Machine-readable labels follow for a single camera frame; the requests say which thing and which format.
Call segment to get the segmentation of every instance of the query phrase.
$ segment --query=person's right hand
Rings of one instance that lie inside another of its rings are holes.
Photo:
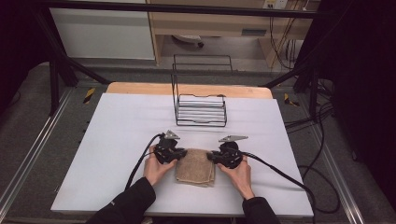
[[[233,186],[239,191],[244,199],[248,200],[254,197],[250,180],[251,168],[248,165],[247,156],[243,156],[241,163],[234,169],[229,169],[220,163],[218,163],[218,167],[222,172],[230,177],[233,182]]]

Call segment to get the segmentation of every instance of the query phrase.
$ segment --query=black wire rack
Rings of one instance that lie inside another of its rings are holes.
[[[180,92],[178,78],[191,76],[231,76],[233,66],[228,55],[175,54],[172,93],[178,126],[225,127],[227,124],[226,96],[222,93],[196,95]]]

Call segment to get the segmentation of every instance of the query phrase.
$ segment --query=person's left hand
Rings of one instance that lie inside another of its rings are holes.
[[[168,164],[160,164],[154,155],[154,148],[155,146],[149,147],[150,153],[145,161],[144,172],[144,177],[148,180],[151,186],[157,184],[163,178],[166,172],[172,169],[177,163],[177,160],[174,159]]]

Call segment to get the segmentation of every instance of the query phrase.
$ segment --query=hand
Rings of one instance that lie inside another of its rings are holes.
[[[248,200],[254,197],[250,180],[251,168],[248,165],[247,156],[243,156],[241,163],[234,169],[229,169],[220,163],[218,163],[218,167],[222,172],[230,177],[233,182],[233,186],[239,191],[244,199]]]
[[[177,163],[177,160],[173,160],[168,164],[160,164],[153,153],[154,148],[155,146],[151,146],[149,148],[150,153],[145,161],[145,172],[144,172],[144,176],[151,184],[151,186],[157,184],[163,178],[166,172],[172,169]]]

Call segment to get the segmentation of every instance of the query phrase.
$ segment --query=white tabletop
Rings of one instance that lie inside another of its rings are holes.
[[[105,93],[78,149],[52,211],[93,213],[121,193],[149,140],[172,130],[178,147],[218,150],[219,139],[247,135],[238,141],[250,152],[302,182],[276,100],[227,98],[224,128],[176,126],[172,95]],[[312,217],[306,193],[274,171],[249,159],[252,188],[280,217]],[[177,182],[168,172],[155,186],[157,199],[148,216],[240,217],[242,201],[228,177],[216,168],[213,187]],[[134,182],[143,175],[143,164]]]

